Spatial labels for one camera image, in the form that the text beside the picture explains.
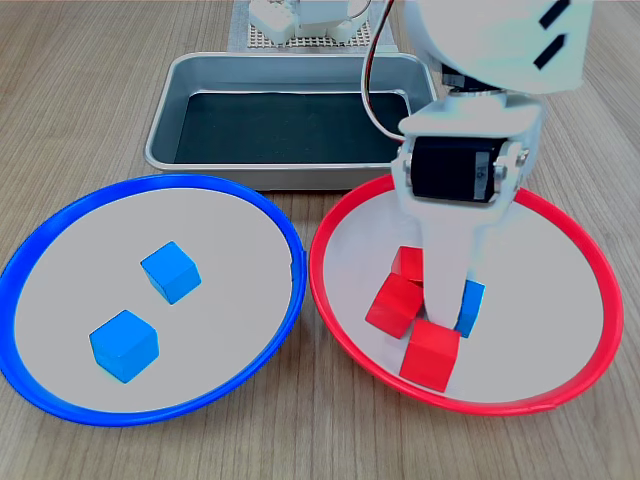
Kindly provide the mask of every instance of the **cable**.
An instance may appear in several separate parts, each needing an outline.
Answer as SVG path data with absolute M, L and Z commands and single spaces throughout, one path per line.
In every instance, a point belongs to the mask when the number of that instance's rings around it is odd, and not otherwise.
M 355 15 L 351 15 L 349 17 L 349 20 L 353 20 L 354 18 L 358 18 L 360 15 L 362 15 L 364 12 L 367 11 L 367 8 L 369 8 L 369 5 L 371 5 L 371 0 L 367 0 L 367 4 L 364 6 L 364 8 L 360 10 L 358 13 L 356 13 Z
M 394 0 L 387 0 L 387 4 L 385 6 L 384 12 L 380 16 L 380 20 L 378 21 L 378 26 L 375 29 L 375 33 L 373 38 L 371 39 L 371 43 L 369 44 L 369 49 L 367 51 L 367 55 L 362 65 L 362 77 L 360 79 L 360 94 L 362 97 L 362 103 L 364 105 L 364 109 L 369 116 L 369 119 L 373 122 L 373 124 L 384 133 L 387 137 L 397 142 L 403 143 L 404 137 L 402 135 L 397 135 L 395 133 L 387 130 L 376 117 L 375 113 L 373 113 L 373 108 L 371 106 L 371 98 L 369 97 L 369 87 L 371 84 L 371 67 L 373 66 L 373 57 L 376 51 L 376 45 L 378 44 L 378 40 L 380 39 L 380 34 L 382 33 L 382 29 L 384 28 L 384 24 L 387 21 L 387 17 L 391 12 L 391 7 L 393 7 Z

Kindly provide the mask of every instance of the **blue cube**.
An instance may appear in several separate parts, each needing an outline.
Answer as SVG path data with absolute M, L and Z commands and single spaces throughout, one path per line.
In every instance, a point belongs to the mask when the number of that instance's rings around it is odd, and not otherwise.
M 128 383 L 153 362 L 160 350 L 155 329 L 128 310 L 89 335 L 98 365 Z
M 456 330 L 464 338 L 469 338 L 471 330 L 480 313 L 480 306 L 484 298 L 484 285 L 472 280 L 467 280 L 462 294 L 462 307 L 458 315 Z
M 167 243 L 140 264 L 151 284 L 170 305 L 182 299 L 201 283 L 196 264 L 175 242 Z

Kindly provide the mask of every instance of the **cube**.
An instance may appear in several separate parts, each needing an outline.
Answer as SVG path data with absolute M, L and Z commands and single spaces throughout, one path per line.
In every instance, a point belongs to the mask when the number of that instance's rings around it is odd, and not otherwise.
M 349 17 L 349 1 L 300 0 L 297 13 L 301 25 L 338 24 Z
M 167 243 L 140 264 L 151 284 L 170 305 L 202 283 L 196 264 L 175 242 Z
M 286 3 L 252 0 L 249 3 L 249 23 L 276 45 L 287 43 L 295 34 L 296 22 Z
M 423 387 L 444 392 L 458 358 L 460 332 L 418 320 L 411 332 L 400 376 Z
M 296 23 L 295 36 L 298 38 L 324 37 L 327 35 L 327 27 L 314 25 L 301 26 Z
M 373 301 L 366 321 L 393 337 L 402 338 L 422 305 L 422 288 L 391 273 Z
M 391 271 L 422 286 L 423 268 L 421 248 L 400 247 L 393 260 Z
M 485 286 L 481 283 L 467 280 L 462 294 L 462 306 L 458 315 L 456 331 L 460 332 L 464 338 L 469 338 L 471 330 L 476 323 L 480 313 L 480 306 L 484 298 Z
M 160 354 L 155 329 L 124 310 L 89 335 L 96 362 L 122 383 L 130 382 Z

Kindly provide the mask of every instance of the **metal tray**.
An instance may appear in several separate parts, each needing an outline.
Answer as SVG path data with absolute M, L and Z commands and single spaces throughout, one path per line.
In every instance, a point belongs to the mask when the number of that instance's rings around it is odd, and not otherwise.
M 388 173 L 393 158 L 382 163 L 369 163 L 367 158 L 349 158 L 345 162 L 328 159 L 326 163 L 225 163 L 224 158 L 211 162 L 210 158 L 200 158 L 198 154 L 186 161 L 181 158 L 178 162 L 176 158 L 187 106 L 195 95 L 356 94 L 360 91 L 362 61 L 363 56 L 357 54 L 197 53 L 182 56 L 169 69 L 145 146 L 145 158 L 159 170 L 208 173 L 260 191 L 355 188 Z M 409 113 L 435 99 L 433 80 L 425 65 L 411 55 L 400 53 L 376 55 L 371 91 L 372 94 L 401 95 Z M 250 132 L 239 133 L 243 133 L 244 141 L 251 141 Z M 304 158 L 305 152 L 300 151 L 299 157 Z

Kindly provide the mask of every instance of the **wooden table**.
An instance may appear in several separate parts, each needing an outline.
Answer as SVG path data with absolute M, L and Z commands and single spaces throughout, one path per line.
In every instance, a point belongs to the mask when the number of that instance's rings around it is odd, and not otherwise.
M 153 173 L 142 148 L 167 67 L 223 50 L 230 18 L 219 1 L 0 2 L 3 265 L 68 203 Z M 309 296 L 252 380 L 167 423 L 76 426 L 0 380 L 0 479 L 640 479 L 640 3 L 598 2 L 585 79 L 549 97 L 528 184 L 595 238 L 624 294 L 620 352 L 581 398 L 509 419 L 425 406 L 355 365 Z M 308 247 L 338 197 L 271 198 Z

